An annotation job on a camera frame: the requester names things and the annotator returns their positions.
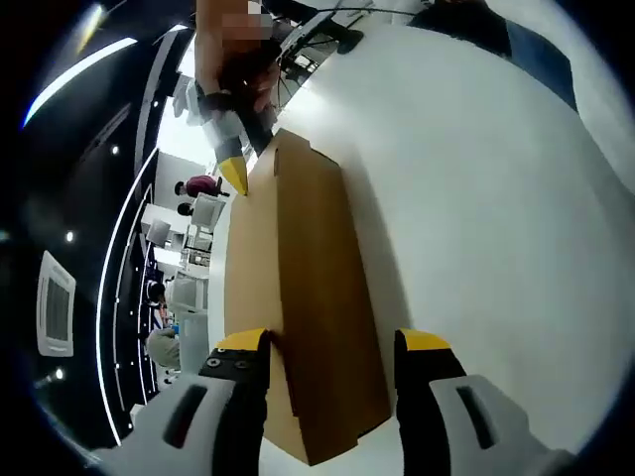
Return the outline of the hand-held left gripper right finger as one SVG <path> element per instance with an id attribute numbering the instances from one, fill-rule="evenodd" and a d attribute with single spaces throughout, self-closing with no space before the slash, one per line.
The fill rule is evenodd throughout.
<path id="1" fill-rule="evenodd" d="M 394 337 L 396 419 L 407 475 L 562 475 L 573 456 L 530 430 L 527 413 L 450 345 L 424 331 Z"/>

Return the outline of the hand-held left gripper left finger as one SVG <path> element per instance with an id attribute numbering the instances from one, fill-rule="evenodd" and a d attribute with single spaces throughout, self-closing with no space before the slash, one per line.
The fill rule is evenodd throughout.
<path id="1" fill-rule="evenodd" d="M 143 407 L 117 446 L 95 453 L 99 475 L 256 475 L 267 418 L 271 337 L 233 333 L 199 367 Z"/>

